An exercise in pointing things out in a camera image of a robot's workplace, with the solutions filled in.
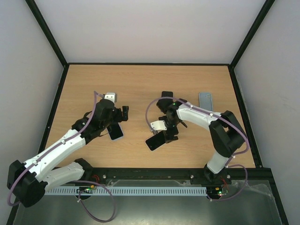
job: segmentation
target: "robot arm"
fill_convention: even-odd
[[[160,117],[158,121],[151,123],[151,127],[155,131],[161,130],[161,132],[164,133],[165,143],[178,140],[178,137],[176,136],[178,134],[177,125],[178,123],[185,125],[185,121],[192,122],[210,131],[216,151],[205,166],[205,177],[208,180],[212,180],[216,174],[223,170],[232,154],[241,147],[245,141],[233,128],[228,127],[227,124],[218,120],[218,118],[213,117],[212,115],[210,116],[209,114],[212,112],[204,109],[201,109],[203,112],[197,111],[191,107],[192,104],[186,100],[181,99],[181,101],[186,104],[182,104],[178,101],[173,102],[171,99],[159,100],[157,106],[165,113],[165,116]],[[242,127],[232,112],[214,112],[213,114],[229,121],[244,134]]]
[[[54,169],[61,161],[74,151],[82,148],[91,140],[99,137],[108,126],[113,123],[118,123],[128,120],[128,106],[123,106],[122,109],[117,109],[114,106],[117,100],[115,93],[107,93],[101,99],[95,108],[93,117],[90,123],[80,135],[76,135],[86,124],[90,112],[85,113],[83,118],[77,120],[72,128],[61,137],[56,143],[49,148],[40,152],[31,159],[20,163],[18,160],[13,162],[9,167],[7,187],[10,189],[18,176],[30,165],[34,164],[23,178],[17,183],[13,190],[14,195],[23,203],[25,207],[29,207],[38,202],[46,191],[49,191],[62,184],[73,180],[79,180],[83,176],[89,179],[92,166],[84,159],[78,159],[70,165]],[[42,157],[46,152],[61,143],[58,147],[50,151]]]

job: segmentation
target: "phone screen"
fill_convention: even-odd
[[[163,144],[165,144],[165,135],[164,132],[161,131],[156,135],[153,135],[151,138],[146,140],[146,144],[151,151],[159,148]]]
[[[119,123],[109,125],[107,127],[107,131],[109,132],[109,136],[111,137],[112,140],[117,140],[124,136]]]

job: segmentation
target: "wooden table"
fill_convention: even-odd
[[[84,158],[93,167],[202,168],[214,153],[210,133],[187,123],[178,125],[179,140],[151,152],[145,144],[152,133],[145,122],[147,105],[161,91],[199,105],[199,92],[211,92],[216,112],[232,111],[242,124],[232,82],[226,66],[124,66],[70,65],[49,134],[47,147],[61,138],[71,125],[92,109],[93,91],[118,93],[117,107],[129,106],[129,120],[122,122],[124,137],[111,141],[96,138],[67,157],[59,166]],[[153,104],[149,120],[162,113]],[[254,167],[251,152],[238,155],[232,163]]]

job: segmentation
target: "white enclosure wall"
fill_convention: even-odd
[[[62,73],[62,65],[25,1],[0,1],[0,224],[8,167],[39,148]]]
[[[265,0],[36,0],[68,62],[231,63]]]
[[[300,1],[276,0],[235,71],[262,162],[299,224]]]

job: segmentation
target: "black metal frame edge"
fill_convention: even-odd
[[[154,62],[70,62],[69,65],[124,65],[124,66],[229,66],[228,63],[154,63]]]
[[[244,99],[243,99],[241,91],[240,91],[240,86],[239,86],[237,77],[235,75],[234,69],[231,66],[228,67],[228,70],[229,70],[230,78],[232,81],[233,89],[235,92],[235,96],[236,96],[236,99],[238,101],[238,105],[240,108],[240,113],[242,115],[242,119],[244,122],[245,131],[246,131],[249,143],[250,143],[250,149],[251,149],[252,157],[254,160],[254,164],[256,167],[262,167],[263,163],[262,163],[261,157],[259,155],[258,147],[257,147],[256,141],[254,138],[254,134],[253,134],[253,131],[251,128],[250,120],[249,120],[248,113],[247,113],[247,110],[245,107]]]
[[[53,48],[55,54],[57,55],[57,58],[59,59],[60,63],[63,67],[67,66],[67,61],[62,54],[56,40],[54,39],[54,36],[52,35],[45,19],[43,18],[43,15],[41,14],[41,11],[38,9],[38,6],[34,0],[25,0],[28,7],[30,8],[32,14],[36,18],[39,26],[41,27],[42,31],[44,32],[46,38],[48,39],[51,47]]]
[[[12,209],[10,211],[10,214],[8,216],[8,219],[7,219],[6,225],[13,225],[14,224],[14,220],[15,220],[15,217],[17,215],[18,209],[19,209],[19,205],[16,205],[16,206],[12,207]]]
[[[237,53],[235,54],[230,66],[235,68],[238,64],[239,60],[241,59],[242,55],[244,54],[246,48],[248,47],[249,43],[251,42],[252,38],[254,37],[255,33],[257,32],[258,28],[262,24],[264,18],[266,17],[268,11],[272,7],[275,0],[266,0],[264,5],[262,6],[261,10],[259,11],[256,19],[254,20],[250,30],[248,31],[245,39],[243,40],[240,48],[238,49]]]
[[[232,180],[244,180],[245,171],[242,168],[227,169]],[[203,168],[94,168],[94,174],[105,180],[192,180],[197,179],[198,174],[204,174]],[[270,184],[272,194],[279,212],[279,216],[284,225],[288,225],[288,220],[282,205],[273,173],[270,168],[247,168],[248,180],[267,180]]]
[[[50,133],[50,130],[51,130],[51,126],[52,126],[52,123],[53,123],[53,120],[54,120],[55,112],[56,112],[56,109],[57,109],[57,106],[58,106],[58,102],[60,100],[60,95],[61,95],[64,83],[65,83],[65,80],[66,80],[66,77],[67,77],[68,70],[69,70],[69,65],[67,65],[64,68],[64,70],[62,71],[62,75],[61,75],[61,78],[60,78],[60,83],[59,83],[57,91],[56,91],[56,95],[55,95],[55,98],[54,98],[54,101],[53,101],[53,104],[52,104],[52,108],[51,108],[51,111],[50,111],[50,114],[49,114],[47,125],[46,125],[46,128],[45,128],[44,134],[43,134],[43,138],[42,138],[41,144],[40,144],[39,149],[38,149],[38,153],[45,150],[47,140],[48,140],[48,137],[49,137],[49,133]]]

